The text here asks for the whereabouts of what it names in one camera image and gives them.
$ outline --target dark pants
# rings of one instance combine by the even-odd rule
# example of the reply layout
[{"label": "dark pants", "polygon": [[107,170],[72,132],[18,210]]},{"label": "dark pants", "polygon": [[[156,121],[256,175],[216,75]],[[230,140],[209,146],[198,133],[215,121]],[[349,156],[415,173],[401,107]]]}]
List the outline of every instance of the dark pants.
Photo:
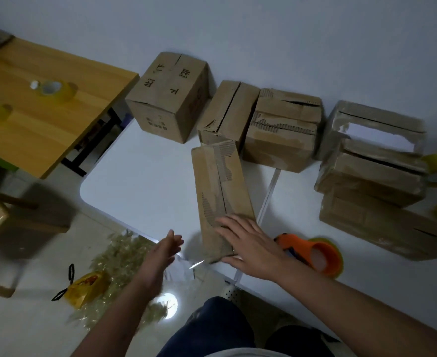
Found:
[{"label": "dark pants", "polygon": [[[172,336],[157,357],[204,357],[230,348],[255,348],[250,324],[240,309],[222,297],[207,300]],[[285,326],[271,335],[266,349],[291,357],[332,357],[320,332]]]}]

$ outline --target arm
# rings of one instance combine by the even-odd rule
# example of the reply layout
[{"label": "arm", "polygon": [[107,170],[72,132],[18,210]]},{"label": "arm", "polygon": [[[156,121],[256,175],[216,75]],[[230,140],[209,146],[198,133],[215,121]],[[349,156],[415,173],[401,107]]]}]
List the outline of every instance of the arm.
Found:
[{"label": "arm", "polygon": [[288,257],[254,221],[227,216],[217,228],[242,259],[222,261],[281,286],[358,356],[437,356],[437,331]]},{"label": "arm", "polygon": [[182,236],[169,231],[71,357],[126,355],[147,304],[161,291],[164,270],[174,261],[174,254],[183,243]]}]

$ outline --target white table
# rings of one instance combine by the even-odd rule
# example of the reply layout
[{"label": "white table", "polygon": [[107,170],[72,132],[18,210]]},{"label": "white table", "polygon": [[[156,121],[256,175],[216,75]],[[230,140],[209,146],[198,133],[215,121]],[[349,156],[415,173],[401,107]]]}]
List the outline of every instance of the white table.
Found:
[{"label": "white table", "polygon": [[[132,120],[85,177],[80,196],[153,242],[174,229],[185,241],[182,256],[200,261],[200,224],[190,154],[197,146],[200,142],[195,130],[185,144],[179,144],[142,131]],[[245,161],[242,168],[258,215],[275,169]],[[235,268],[221,262],[212,268],[234,283]]]},{"label": "white table", "polygon": [[[200,258],[200,229],[190,150],[198,145],[197,135],[181,145],[145,133],[132,121],[86,176],[81,197],[154,242],[173,228],[184,237],[184,257],[195,261]],[[437,259],[412,262],[320,222],[322,195],[313,190],[319,165],[299,174],[281,171],[276,180],[275,169],[242,162],[255,214],[263,216],[262,228],[271,237],[293,232],[333,240],[344,257],[340,282],[437,329]],[[430,189],[424,201],[409,209],[426,214],[435,204],[437,189]],[[332,334],[276,284],[223,263],[211,267],[240,288]]]},{"label": "white table", "polygon": [[[284,232],[328,238],[338,246],[344,271],[338,280],[437,329],[437,259],[414,262],[318,220],[322,194],[313,190],[320,163],[296,174],[281,171],[261,223],[270,236]],[[409,209],[427,214],[437,189]],[[331,331],[278,285],[240,276],[236,285],[323,331]]]}]

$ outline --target orange tape dispenser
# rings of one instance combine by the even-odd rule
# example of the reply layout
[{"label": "orange tape dispenser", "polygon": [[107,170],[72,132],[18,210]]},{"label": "orange tape dispenser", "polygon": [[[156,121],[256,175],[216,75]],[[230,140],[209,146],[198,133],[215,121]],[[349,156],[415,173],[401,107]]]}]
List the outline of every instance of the orange tape dispenser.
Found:
[{"label": "orange tape dispenser", "polygon": [[289,255],[328,277],[337,278],[344,269],[341,253],[325,238],[304,240],[296,234],[283,233],[275,242]]}]

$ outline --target cardboard box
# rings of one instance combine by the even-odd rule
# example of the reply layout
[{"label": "cardboard box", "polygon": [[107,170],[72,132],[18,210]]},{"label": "cardboard box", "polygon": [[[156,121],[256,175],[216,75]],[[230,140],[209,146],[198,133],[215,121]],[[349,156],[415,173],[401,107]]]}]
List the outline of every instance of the cardboard box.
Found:
[{"label": "cardboard box", "polygon": [[423,120],[341,100],[329,115],[317,159],[324,160],[343,138],[421,156],[425,137]]},{"label": "cardboard box", "polygon": [[208,263],[233,255],[232,246],[215,232],[215,218],[238,214],[255,219],[235,143],[231,140],[192,149],[204,257]]},{"label": "cardboard box", "polygon": [[126,102],[142,130],[185,143],[208,97],[205,61],[161,52]]},{"label": "cardboard box", "polygon": [[260,89],[239,81],[224,80],[197,124],[204,144],[233,140],[241,149]]},{"label": "cardboard box", "polygon": [[342,139],[322,162],[314,189],[328,193],[343,186],[405,207],[425,198],[427,174],[426,163],[418,158]]},{"label": "cardboard box", "polygon": [[314,154],[322,103],[315,96],[261,89],[243,159],[299,173]]},{"label": "cardboard box", "polygon": [[333,189],[319,219],[408,259],[437,258],[437,222],[369,196]]}]

